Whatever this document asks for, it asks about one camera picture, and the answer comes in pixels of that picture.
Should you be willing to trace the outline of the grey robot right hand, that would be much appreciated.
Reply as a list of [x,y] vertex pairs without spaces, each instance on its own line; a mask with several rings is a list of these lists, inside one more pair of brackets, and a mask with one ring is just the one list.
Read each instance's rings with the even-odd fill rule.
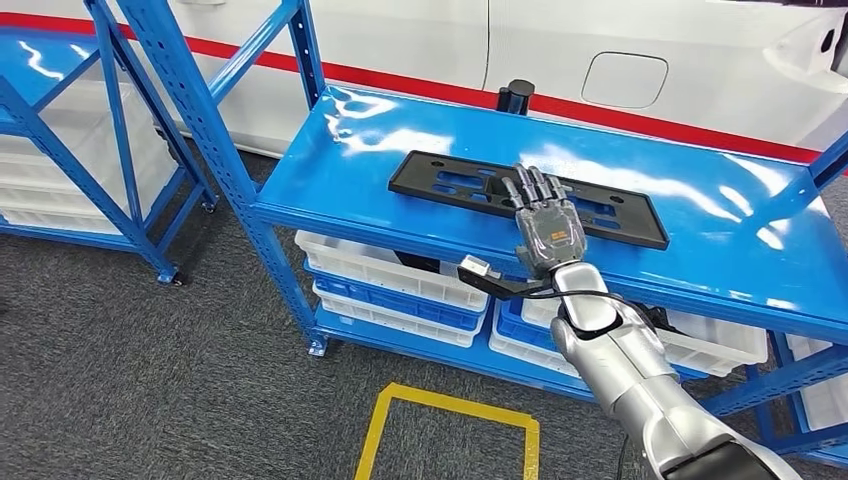
[[504,177],[502,183],[523,239],[515,248],[519,260],[536,279],[564,264],[581,261],[587,241],[576,207],[568,198],[571,189],[535,166],[517,163],[514,169],[518,179]]

